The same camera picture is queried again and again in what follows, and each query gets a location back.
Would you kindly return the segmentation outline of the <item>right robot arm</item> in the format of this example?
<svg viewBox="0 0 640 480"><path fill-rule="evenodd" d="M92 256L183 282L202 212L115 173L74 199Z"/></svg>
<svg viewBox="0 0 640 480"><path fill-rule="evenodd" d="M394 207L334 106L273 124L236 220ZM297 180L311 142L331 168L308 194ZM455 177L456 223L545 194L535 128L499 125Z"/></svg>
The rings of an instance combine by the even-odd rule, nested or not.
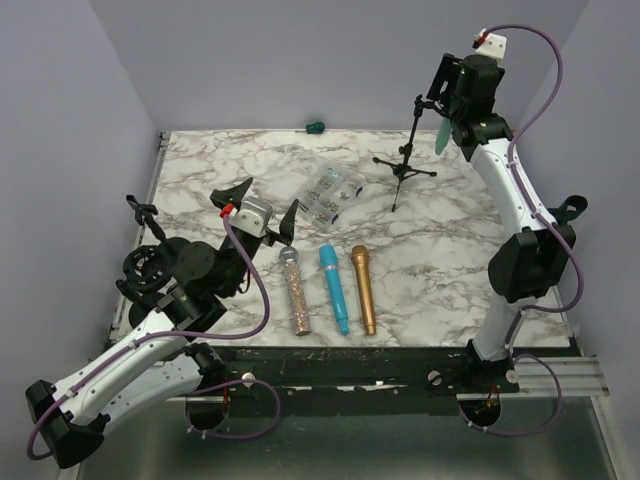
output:
<svg viewBox="0 0 640 480"><path fill-rule="evenodd" d="M444 54L426 95L442 118L436 152L458 146L484 181L502 222L505 241L488 265L494 291L489 311L471 344L476 358L460 367L460 379L480 392L496 380L492 362L504 360L519 330L522 308L536 304L560 280L576 235L565 208L547 209L517 158L513 133L493 111L504 76L496 59Z"/></svg>

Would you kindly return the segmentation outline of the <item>aluminium frame rail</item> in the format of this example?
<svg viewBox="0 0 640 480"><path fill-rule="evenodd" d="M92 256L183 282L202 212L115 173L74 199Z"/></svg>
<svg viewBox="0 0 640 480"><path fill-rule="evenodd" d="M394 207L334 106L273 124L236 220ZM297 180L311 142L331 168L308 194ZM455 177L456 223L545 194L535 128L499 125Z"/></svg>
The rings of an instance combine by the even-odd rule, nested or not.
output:
<svg viewBox="0 0 640 480"><path fill-rule="evenodd" d="M524 352L510 361L518 392L490 393L483 398L460 394L457 400L496 401L514 395L552 397L556 393L565 397L599 396L607 391L600 365L593 358L553 356L537 359L533 354ZM220 393L229 385L223 382L200 388L198 385L202 378L195 361L177 355L137 375L126 375L123 365L117 365L105 376L101 387L94 386L90 391L95 396L103 395L111 405L131 405L133 402L159 401L174 396Z"/></svg>

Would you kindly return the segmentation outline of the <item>black stand holding silver microphone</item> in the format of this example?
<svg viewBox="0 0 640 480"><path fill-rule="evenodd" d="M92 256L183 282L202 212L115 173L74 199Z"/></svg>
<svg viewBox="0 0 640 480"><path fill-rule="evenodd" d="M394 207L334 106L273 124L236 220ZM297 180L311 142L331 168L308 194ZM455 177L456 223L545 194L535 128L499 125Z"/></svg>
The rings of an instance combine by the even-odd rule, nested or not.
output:
<svg viewBox="0 0 640 480"><path fill-rule="evenodd" d="M588 208L588 200L581 195L567 197L558 207L548 208L559 226L575 221Z"/></svg>

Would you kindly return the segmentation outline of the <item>black shock mount desk stand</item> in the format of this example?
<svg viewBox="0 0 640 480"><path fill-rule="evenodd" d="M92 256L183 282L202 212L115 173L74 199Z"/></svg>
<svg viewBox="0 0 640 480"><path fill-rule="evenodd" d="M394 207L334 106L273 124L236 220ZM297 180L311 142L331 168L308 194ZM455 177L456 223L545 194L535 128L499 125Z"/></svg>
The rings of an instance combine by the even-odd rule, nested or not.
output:
<svg viewBox="0 0 640 480"><path fill-rule="evenodd" d="M128 320L135 328L162 298L160 290L170 280L168 262L160 246L142 245L127 255L123 273L116 287L131 302Z"/></svg>

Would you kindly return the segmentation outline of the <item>mint green microphone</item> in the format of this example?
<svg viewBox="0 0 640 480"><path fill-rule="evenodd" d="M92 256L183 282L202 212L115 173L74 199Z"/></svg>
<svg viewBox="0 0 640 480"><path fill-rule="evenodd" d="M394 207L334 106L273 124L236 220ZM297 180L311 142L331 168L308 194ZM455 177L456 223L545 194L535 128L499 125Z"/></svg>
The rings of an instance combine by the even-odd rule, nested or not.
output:
<svg viewBox="0 0 640 480"><path fill-rule="evenodd" d="M443 117L440 123L440 127L438 129L436 140L435 140L434 151L436 155L440 156L444 152L444 150L446 149L449 143L451 135L452 135L451 121L448 118Z"/></svg>

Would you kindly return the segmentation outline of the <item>blue microphone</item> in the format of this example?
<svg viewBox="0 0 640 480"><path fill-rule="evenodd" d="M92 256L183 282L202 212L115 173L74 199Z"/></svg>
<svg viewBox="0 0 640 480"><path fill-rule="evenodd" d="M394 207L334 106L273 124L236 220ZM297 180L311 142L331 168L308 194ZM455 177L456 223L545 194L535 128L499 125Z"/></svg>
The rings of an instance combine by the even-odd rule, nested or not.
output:
<svg viewBox="0 0 640 480"><path fill-rule="evenodd" d="M349 315L338 270L338 258L334 247L329 244L321 246L319 248L319 261L325 274L334 318L340 333L346 336L349 334Z"/></svg>

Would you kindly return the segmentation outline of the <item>black tripod microphone stand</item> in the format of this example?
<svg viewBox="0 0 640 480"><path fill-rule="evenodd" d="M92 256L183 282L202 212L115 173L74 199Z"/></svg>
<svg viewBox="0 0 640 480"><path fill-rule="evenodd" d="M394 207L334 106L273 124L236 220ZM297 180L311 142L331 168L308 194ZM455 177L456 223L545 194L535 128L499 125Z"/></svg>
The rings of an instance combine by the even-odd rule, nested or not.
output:
<svg viewBox="0 0 640 480"><path fill-rule="evenodd" d="M382 160L378 157L373 157L372 161L375 164L382 164L391 168L393 176L397 179L397 187L395 191L395 197L391 207L391 211L395 212L398 206L398 199L402 184L409 178L413 178L417 175L426 175L429 177L436 177L435 171L428 171L417 169L410 165L410 159L413 153L414 140L417 133L417 127L419 120L421 119L425 110L434 110L439 115L443 115L444 107L440 101L440 94L437 94L435 98L424 98L422 94L419 94L414 100L413 109L413 123L410 131L409 139L398 149L399 154L402 156L401 163L393 163L387 160Z"/></svg>

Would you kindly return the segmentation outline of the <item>silver mesh head microphone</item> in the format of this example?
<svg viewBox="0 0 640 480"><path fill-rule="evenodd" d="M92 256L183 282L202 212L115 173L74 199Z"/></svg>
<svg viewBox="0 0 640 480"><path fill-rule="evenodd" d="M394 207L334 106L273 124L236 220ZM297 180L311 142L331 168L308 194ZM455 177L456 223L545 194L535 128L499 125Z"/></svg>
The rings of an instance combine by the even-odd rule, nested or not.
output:
<svg viewBox="0 0 640 480"><path fill-rule="evenodd" d="M298 251L292 246L285 246L280 250L279 259L283 267L294 332L296 336L305 336L312 332L312 328L298 258Z"/></svg>

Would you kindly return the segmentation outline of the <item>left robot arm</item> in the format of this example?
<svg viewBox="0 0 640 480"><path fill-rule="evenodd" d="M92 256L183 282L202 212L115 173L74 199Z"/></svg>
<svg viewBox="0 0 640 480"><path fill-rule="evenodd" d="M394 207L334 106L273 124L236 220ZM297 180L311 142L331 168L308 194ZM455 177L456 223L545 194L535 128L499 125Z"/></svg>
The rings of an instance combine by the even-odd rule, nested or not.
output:
<svg viewBox="0 0 640 480"><path fill-rule="evenodd" d="M142 245L123 262L117 287L137 315L131 331L79 371L56 382L39 380L25 392L34 429L27 441L32 461L53 458L61 469L91 456L107 432L134 411L173 396L214 393L224 377L209 345L210 328L226 313L224 300L255 284L263 315L270 301L253 259L262 245L290 246L299 203L293 201L278 230L272 206L247 192L253 180L210 195L226 236L214 248L203 241L167 237L158 210L126 198L136 222L155 245Z"/></svg>

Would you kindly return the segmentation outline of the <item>green handled screwdriver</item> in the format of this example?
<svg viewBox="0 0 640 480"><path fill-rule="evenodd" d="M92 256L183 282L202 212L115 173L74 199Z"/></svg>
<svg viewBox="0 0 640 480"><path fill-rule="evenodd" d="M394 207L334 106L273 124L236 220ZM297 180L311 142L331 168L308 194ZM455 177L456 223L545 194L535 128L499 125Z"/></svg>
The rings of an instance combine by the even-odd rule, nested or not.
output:
<svg viewBox="0 0 640 480"><path fill-rule="evenodd" d="M305 133L307 135L320 135L324 133L326 130L325 123L322 121L317 121L313 123L306 124L303 130L300 130L300 133Z"/></svg>

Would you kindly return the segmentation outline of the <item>gold microphone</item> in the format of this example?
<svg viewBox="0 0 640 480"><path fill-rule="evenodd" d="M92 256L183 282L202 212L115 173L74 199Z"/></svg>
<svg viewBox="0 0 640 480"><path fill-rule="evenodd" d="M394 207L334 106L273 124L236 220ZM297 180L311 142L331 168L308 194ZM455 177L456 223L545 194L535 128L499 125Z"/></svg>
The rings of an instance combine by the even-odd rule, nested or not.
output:
<svg viewBox="0 0 640 480"><path fill-rule="evenodd" d="M356 245L351 251L351 261L356 274L362 322L367 336L377 333L375 305L369 270L370 255L364 245Z"/></svg>

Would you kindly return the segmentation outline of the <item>clear plastic packet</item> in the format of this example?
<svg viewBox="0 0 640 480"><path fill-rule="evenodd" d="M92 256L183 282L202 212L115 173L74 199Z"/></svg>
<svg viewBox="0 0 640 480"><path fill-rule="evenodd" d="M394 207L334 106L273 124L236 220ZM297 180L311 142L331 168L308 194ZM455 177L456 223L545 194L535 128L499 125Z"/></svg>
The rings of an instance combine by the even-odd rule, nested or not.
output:
<svg viewBox="0 0 640 480"><path fill-rule="evenodd" d="M332 161L323 161L292 195L297 213L321 230L331 228L360 196L365 178Z"/></svg>

